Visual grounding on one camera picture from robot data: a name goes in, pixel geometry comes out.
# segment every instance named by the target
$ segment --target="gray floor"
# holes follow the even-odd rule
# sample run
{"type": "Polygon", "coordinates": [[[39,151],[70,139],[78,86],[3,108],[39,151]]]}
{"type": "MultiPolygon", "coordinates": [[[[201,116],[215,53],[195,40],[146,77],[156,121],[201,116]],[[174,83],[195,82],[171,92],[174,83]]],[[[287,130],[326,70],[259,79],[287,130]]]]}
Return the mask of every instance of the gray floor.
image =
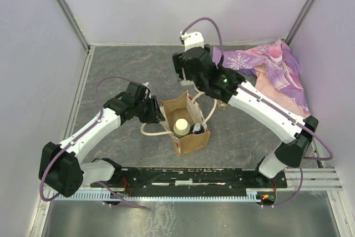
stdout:
{"type": "MultiPolygon", "coordinates": [[[[288,198],[290,193],[278,193],[288,198]]],[[[142,202],[147,210],[92,201],[54,201],[42,237],[337,237],[325,192],[300,193],[287,205],[142,202]]]]}
{"type": "MultiPolygon", "coordinates": [[[[80,105],[75,131],[98,112],[94,87],[109,75],[149,82],[159,101],[175,99],[186,88],[177,80],[171,55],[181,47],[98,47],[95,50],[80,105]]],[[[102,100],[126,89],[127,82],[108,80],[99,88],[102,100]]],[[[205,114],[213,101],[198,100],[205,114]]],[[[246,113],[231,107],[217,110],[209,120],[208,146],[178,157],[168,136],[147,137],[137,119],[110,133],[86,157],[108,157],[124,166],[245,167],[254,168],[279,139],[246,113]]],[[[160,125],[146,130],[161,131],[160,125]]],[[[316,167],[304,162],[303,167],[316,167]]],[[[278,200],[290,192],[278,193],[278,200]]],[[[290,203],[260,209],[252,203],[144,202],[147,210],[119,209],[92,201],[54,201],[50,205],[42,237],[56,236],[339,236],[325,192],[301,192],[290,203]]]]}
{"type": "MultiPolygon", "coordinates": [[[[226,50],[245,49],[226,47],[226,50]]],[[[110,75],[122,75],[137,82],[149,82],[158,101],[175,99],[186,91],[178,82],[171,55],[182,47],[96,47],[88,79],[77,116],[75,131],[84,126],[98,112],[94,94],[96,83],[110,75]]],[[[124,91],[127,82],[119,79],[104,81],[99,87],[103,101],[124,91]]],[[[202,96],[198,100],[207,115],[213,100],[202,96]]],[[[140,132],[137,118],[126,122],[110,133],[86,157],[108,157],[124,166],[137,167],[238,167],[254,168],[256,164],[279,144],[273,132],[236,108],[217,109],[208,123],[211,131],[207,147],[194,153],[176,155],[167,135],[147,137],[140,132]]],[[[147,125],[147,131],[161,131],[160,125],[147,125]]],[[[316,168],[315,162],[304,161],[303,167],[316,168]]]]}

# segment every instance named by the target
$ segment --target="paper bag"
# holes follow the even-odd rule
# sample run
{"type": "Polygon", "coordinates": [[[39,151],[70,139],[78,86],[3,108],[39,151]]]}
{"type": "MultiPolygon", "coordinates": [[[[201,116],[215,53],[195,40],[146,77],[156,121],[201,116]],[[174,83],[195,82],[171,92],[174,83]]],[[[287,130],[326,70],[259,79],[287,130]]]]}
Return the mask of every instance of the paper bag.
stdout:
{"type": "Polygon", "coordinates": [[[205,130],[202,134],[189,134],[181,139],[170,133],[178,156],[189,154],[207,146],[210,139],[210,131],[207,129],[207,124],[199,105],[197,102],[192,102],[192,97],[190,97],[188,92],[176,100],[162,101],[160,110],[165,117],[165,121],[160,123],[167,131],[173,131],[173,126],[178,119],[186,119],[190,126],[198,122],[205,130]]]}

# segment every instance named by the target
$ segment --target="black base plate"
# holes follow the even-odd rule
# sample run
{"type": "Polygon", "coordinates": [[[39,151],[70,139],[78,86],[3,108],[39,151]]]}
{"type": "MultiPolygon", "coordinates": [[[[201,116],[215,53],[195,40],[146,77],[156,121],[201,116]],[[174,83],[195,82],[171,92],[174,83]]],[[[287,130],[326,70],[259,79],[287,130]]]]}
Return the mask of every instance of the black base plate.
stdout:
{"type": "Polygon", "coordinates": [[[247,188],[286,188],[286,177],[280,172],[274,179],[260,185],[254,170],[237,168],[117,168],[106,181],[111,188],[123,188],[123,178],[130,184],[131,196],[189,197],[189,196],[246,196],[247,188]]]}

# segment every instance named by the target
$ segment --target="white wall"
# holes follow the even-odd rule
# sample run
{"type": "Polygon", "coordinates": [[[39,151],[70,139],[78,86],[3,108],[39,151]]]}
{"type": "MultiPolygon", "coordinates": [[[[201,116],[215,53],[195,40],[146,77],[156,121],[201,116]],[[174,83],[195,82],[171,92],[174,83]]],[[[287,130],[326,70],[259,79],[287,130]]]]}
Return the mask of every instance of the white wall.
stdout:
{"type": "Polygon", "coordinates": [[[55,0],[0,4],[0,235],[23,237],[42,148],[63,135],[85,51],[55,0]]]}
{"type": "Polygon", "coordinates": [[[353,212],[355,202],[355,4],[354,0],[316,0],[292,50],[301,65],[318,133],[334,150],[332,165],[353,212]]]}
{"type": "MultiPolygon", "coordinates": [[[[66,0],[90,44],[179,44],[179,32],[208,16],[226,43],[284,38],[306,0],[66,0]]],[[[198,26],[216,42],[212,26],[198,26]]]]}

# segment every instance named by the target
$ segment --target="white bottle cap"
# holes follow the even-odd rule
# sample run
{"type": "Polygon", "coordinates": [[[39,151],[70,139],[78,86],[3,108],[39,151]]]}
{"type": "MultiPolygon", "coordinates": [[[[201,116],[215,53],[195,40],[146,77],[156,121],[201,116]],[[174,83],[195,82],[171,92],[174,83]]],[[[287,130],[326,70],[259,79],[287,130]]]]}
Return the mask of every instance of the white bottle cap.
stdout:
{"type": "Polygon", "coordinates": [[[185,130],[189,124],[186,119],[178,119],[175,125],[177,130],[185,130]]]}

